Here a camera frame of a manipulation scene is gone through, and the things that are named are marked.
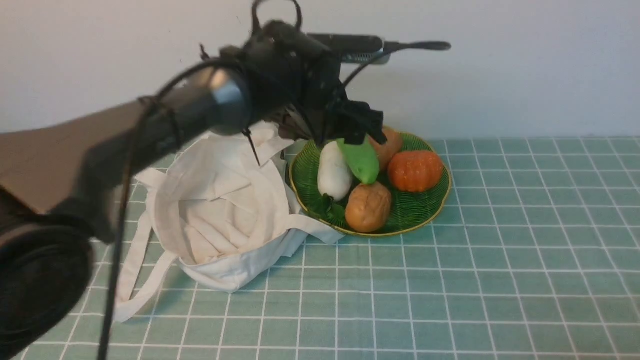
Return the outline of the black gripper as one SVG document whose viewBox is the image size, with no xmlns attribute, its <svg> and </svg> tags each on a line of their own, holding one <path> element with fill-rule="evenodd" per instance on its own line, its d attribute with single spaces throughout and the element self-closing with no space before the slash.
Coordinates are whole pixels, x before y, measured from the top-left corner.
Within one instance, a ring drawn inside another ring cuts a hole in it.
<svg viewBox="0 0 640 360">
<path fill-rule="evenodd" d="M 222 47 L 220 57 L 238 63 L 250 102 L 245 115 L 222 123 L 222 135 L 275 121 L 286 139 L 325 145 L 343 139 L 361 145 L 368 135 L 379 145 L 387 143 L 384 112 L 356 100 L 345 103 L 346 112 L 331 107 L 341 85 L 339 58 L 294 25 L 272 20 L 256 28 L 242 46 Z"/>
</svg>

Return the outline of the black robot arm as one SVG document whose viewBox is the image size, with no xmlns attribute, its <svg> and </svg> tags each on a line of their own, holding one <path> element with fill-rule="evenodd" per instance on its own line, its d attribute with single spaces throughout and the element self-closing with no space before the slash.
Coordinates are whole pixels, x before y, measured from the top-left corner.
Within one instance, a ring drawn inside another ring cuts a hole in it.
<svg viewBox="0 0 640 360">
<path fill-rule="evenodd" d="M 56 126 L 1 135 L 1 358 L 57 326 L 89 287 L 90 239 L 113 245 L 98 358 L 108 353 L 133 177 L 213 132 L 244 135 L 266 120 L 286 139 L 323 145 L 383 139 L 383 114 L 349 100 L 343 63 L 388 50 L 377 36 L 312 34 L 253 22 L 242 47 L 201 62 L 155 95 Z"/>
</svg>

